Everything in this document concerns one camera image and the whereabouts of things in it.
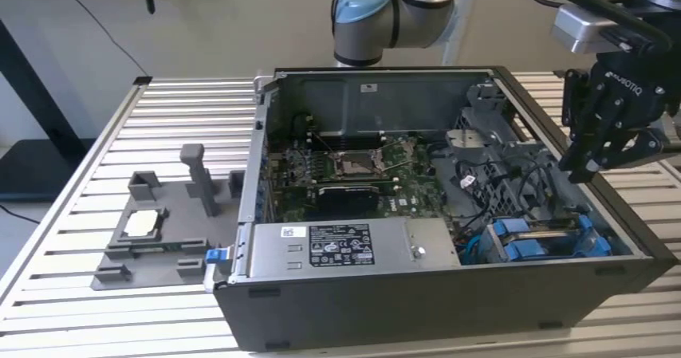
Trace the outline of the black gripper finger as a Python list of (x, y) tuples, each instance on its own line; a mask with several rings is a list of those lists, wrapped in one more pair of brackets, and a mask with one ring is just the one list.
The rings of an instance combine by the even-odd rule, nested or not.
[(638, 167), (668, 157), (666, 136), (657, 129), (640, 129), (616, 133), (601, 152), (605, 170)]
[(572, 143), (558, 163), (569, 173), (570, 183), (588, 183), (602, 166), (605, 144), (618, 131), (616, 122), (624, 107), (622, 98), (605, 90), (593, 90), (569, 105)]

